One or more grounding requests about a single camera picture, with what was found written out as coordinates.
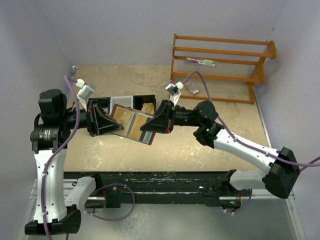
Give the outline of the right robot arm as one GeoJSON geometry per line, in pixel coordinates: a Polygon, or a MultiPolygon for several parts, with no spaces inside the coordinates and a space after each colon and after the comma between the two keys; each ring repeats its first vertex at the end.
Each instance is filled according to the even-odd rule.
{"type": "Polygon", "coordinates": [[[203,146],[230,153],[255,166],[257,170],[230,170],[222,190],[228,196],[246,189],[265,189],[287,199],[301,173],[293,151],[266,147],[231,132],[216,120],[219,114],[212,102],[205,100],[193,109],[163,100],[154,117],[140,127],[141,131],[169,134],[174,126],[196,127],[195,139],[203,146]]]}

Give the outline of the brown leather card holder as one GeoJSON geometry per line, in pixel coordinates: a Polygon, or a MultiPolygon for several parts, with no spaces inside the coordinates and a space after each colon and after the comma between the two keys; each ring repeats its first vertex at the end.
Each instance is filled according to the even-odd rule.
{"type": "Polygon", "coordinates": [[[124,127],[121,131],[113,132],[113,135],[146,145],[152,144],[156,133],[141,131],[140,127],[145,124],[147,120],[153,118],[154,115],[115,104],[111,112],[111,117],[124,127]]]}

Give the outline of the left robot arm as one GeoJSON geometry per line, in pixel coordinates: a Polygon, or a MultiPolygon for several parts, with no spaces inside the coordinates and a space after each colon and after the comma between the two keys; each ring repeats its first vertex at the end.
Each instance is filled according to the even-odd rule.
{"type": "Polygon", "coordinates": [[[76,130],[86,128],[91,136],[114,133],[123,126],[109,116],[96,102],[89,109],[67,108],[67,97],[59,89],[39,95],[40,113],[30,134],[31,148],[37,166],[37,202],[33,219],[24,227],[26,235],[75,234],[81,226],[81,206],[89,195],[103,191],[101,181],[81,177],[70,195],[64,195],[64,164],[68,143],[76,130]]]}

